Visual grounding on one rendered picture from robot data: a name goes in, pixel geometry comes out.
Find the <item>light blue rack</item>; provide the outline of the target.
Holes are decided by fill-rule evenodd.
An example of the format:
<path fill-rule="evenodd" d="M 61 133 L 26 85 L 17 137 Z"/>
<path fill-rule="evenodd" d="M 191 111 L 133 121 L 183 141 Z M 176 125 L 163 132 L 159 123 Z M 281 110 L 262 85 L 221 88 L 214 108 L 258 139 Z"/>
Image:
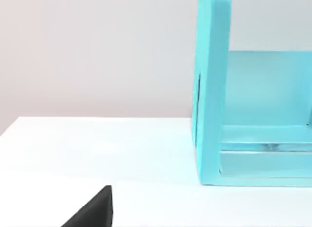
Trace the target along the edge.
<path fill-rule="evenodd" d="M 192 141 L 203 185 L 312 187 L 312 51 L 230 51 L 232 0 L 198 0 Z"/>

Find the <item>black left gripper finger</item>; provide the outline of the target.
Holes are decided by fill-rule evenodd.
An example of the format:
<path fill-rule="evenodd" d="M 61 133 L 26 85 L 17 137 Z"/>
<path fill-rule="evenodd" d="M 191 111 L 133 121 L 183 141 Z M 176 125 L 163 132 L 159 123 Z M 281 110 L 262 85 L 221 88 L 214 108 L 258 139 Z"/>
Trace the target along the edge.
<path fill-rule="evenodd" d="M 106 185 L 61 227 L 112 227 L 112 186 Z"/>

